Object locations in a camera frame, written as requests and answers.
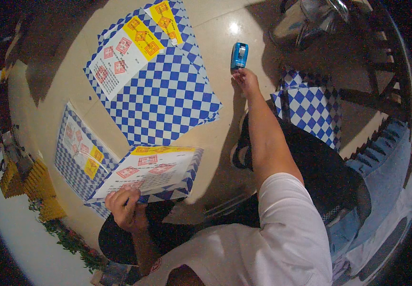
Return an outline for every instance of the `blue tape dispenser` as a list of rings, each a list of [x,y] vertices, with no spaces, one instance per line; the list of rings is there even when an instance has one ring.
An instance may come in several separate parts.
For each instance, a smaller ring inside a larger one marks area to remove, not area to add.
[[[246,67],[249,46],[245,43],[235,43],[232,53],[231,69],[237,70]]]

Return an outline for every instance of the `green plant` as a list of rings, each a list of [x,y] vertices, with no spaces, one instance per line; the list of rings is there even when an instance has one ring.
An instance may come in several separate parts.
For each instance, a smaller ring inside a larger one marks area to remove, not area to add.
[[[40,211],[42,202],[40,200],[30,201],[29,209],[32,211]],[[99,254],[95,249],[86,245],[81,236],[73,230],[65,226],[61,220],[40,221],[45,230],[52,236],[58,237],[57,244],[63,246],[63,249],[68,250],[73,255],[80,253],[80,259],[84,262],[84,268],[88,268],[90,273],[93,270],[104,270],[108,264],[106,258]]]

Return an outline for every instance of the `blue and white checkered paper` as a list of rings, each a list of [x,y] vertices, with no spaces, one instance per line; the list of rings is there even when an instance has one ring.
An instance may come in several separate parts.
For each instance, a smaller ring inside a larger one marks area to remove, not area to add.
[[[305,73],[285,66],[279,91],[271,95],[276,111],[283,118],[281,98],[288,98],[290,120],[295,126],[340,149],[341,106],[335,89],[327,87],[328,77]]]
[[[119,162],[122,163],[126,157],[130,155],[130,153],[134,150],[130,150],[128,154]],[[156,194],[148,194],[148,195],[143,195],[139,198],[139,202],[147,204],[147,203],[152,203],[152,202],[157,202],[157,201],[162,201],[162,200],[169,200],[169,199],[179,199],[179,198],[185,198],[190,195],[190,192],[192,190],[193,182],[196,178],[196,173],[198,171],[199,163],[201,162],[201,157],[203,156],[203,149],[196,148],[195,153],[193,155],[192,161],[190,165],[187,168],[187,171],[185,172],[185,175],[183,176],[184,179],[182,179],[179,183],[169,185],[169,186],[164,186],[162,188],[158,188],[155,191],[158,191]],[[96,189],[99,189],[104,182],[111,176],[112,172],[110,172],[106,178],[99,184],[99,186]],[[91,200],[94,196],[96,191],[94,191],[90,196],[89,199]]]
[[[214,120],[221,107],[209,84],[199,75],[179,48],[143,9],[137,15],[166,47],[139,71],[109,101],[94,78],[87,63],[84,69],[92,87],[130,145],[169,145],[191,128]],[[98,48],[98,53],[108,42]]]
[[[152,5],[156,5],[158,3],[161,3],[162,1],[163,0],[157,0],[153,4],[147,4],[146,6],[144,6],[143,9],[148,9]],[[203,57],[201,56],[199,46],[196,41],[195,33],[193,31],[193,27],[188,18],[185,6],[183,5],[182,1],[169,1],[168,3],[174,15],[174,20],[176,21],[176,24],[179,28],[181,38],[183,40],[183,43],[178,44],[177,47],[180,48],[182,53],[188,58],[188,60],[192,63],[192,65],[195,67],[198,73],[204,78],[204,82],[208,85],[209,78],[207,76],[206,69],[204,67]],[[131,19],[131,17],[133,17],[134,15],[137,15],[140,17],[141,10],[142,9],[139,9],[139,10],[135,10],[133,13],[129,13],[124,19],[123,18],[119,19],[116,24],[112,24],[109,27],[109,29],[103,30],[102,33],[98,35],[98,45],[100,47],[103,46],[104,40],[109,39],[113,35],[115,35],[115,33],[119,31],[123,27],[123,25]],[[145,20],[143,20],[143,23],[146,26],[149,26],[151,24],[150,19],[146,18],[145,16],[144,16],[144,19]],[[219,119],[219,113],[215,112],[207,120],[199,123],[198,125],[207,124],[207,123],[213,122],[218,119]]]
[[[339,150],[341,109],[339,97],[326,87],[298,87],[273,93],[278,116],[282,118],[281,97],[288,96],[290,121],[295,126]]]
[[[72,117],[72,119],[82,129],[83,133],[86,134],[88,139],[90,139],[91,142],[98,148],[98,150],[102,152],[104,159],[101,163],[102,165],[106,166],[106,170],[108,172],[115,168],[118,159],[110,154],[104,144],[94,136],[94,134],[90,131],[86,124],[83,123],[83,121],[77,116],[70,103],[68,103],[66,105],[64,116],[61,122],[54,164],[60,174],[64,177],[66,183],[71,186],[72,190],[77,194],[77,196],[79,196],[79,198],[81,198],[85,202],[94,192],[96,187],[104,180],[107,173],[102,169],[102,167],[99,167],[96,175],[94,176],[94,179],[90,179],[90,177],[85,174],[79,164],[77,164],[75,159],[73,159],[74,154],[70,154],[67,148],[62,144],[68,117]],[[104,206],[104,203],[97,203],[88,206],[90,206],[97,214],[102,217],[108,217],[110,214],[109,210]]]

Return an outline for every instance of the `yellow crate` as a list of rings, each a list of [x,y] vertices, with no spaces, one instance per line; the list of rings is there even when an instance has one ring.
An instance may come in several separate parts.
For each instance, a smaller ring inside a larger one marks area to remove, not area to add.
[[[4,198],[11,198],[24,194],[23,186],[18,173],[17,165],[12,160],[7,161],[7,167],[0,181]]]
[[[56,196],[48,169],[40,160],[35,160],[31,166],[23,182],[23,189],[31,200]]]
[[[41,213],[39,219],[49,221],[65,217],[66,213],[61,208],[56,198],[46,198],[42,200]]]

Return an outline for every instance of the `tiled floor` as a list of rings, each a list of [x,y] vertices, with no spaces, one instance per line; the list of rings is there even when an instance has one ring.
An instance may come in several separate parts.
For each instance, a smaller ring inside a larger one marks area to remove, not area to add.
[[[50,170],[58,201],[68,214],[65,222],[96,249],[102,218],[83,206],[53,165],[58,129],[65,104],[71,101],[79,117],[114,153],[120,157],[127,153],[129,145],[126,139],[98,101],[82,68],[97,49],[96,35],[147,2],[97,1],[83,13],[76,13],[77,16],[65,23],[54,38],[37,37],[36,33],[52,27],[48,23],[35,21],[33,25],[39,26],[31,27],[31,35],[27,37],[20,54],[20,58],[24,55],[23,62],[28,66],[18,61],[9,79],[12,121],[20,125],[21,144],[34,157],[43,158]],[[192,195],[186,200],[188,204],[193,204],[192,209],[198,210],[205,204],[217,204],[245,187],[252,191],[250,173],[236,171],[229,163],[229,152],[237,140],[239,119],[246,105],[230,77],[230,54],[235,42],[249,45],[247,67],[258,75],[266,98],[275,89],[280,60],[297,69],[330,74],[338,87],[367,91],[369,86],[359,57],[353,52],[354,46],[347,37],[320,40],[304,53],[279,51],[269,43],[266,31],[271,23],[278,20],[280,1],[184,0],[184,3],[210,83],[224,105],[220,120],[193,128],[173,144],[205,150]],[[48,50],[52,44],[49,41],[57,46],[52,53],[45,53],[39,46]],[[345,102],[344,147],[340,154],[348,157],[355,152],[355,148],[366,142],[379,127],[383,116],[385,114]]]

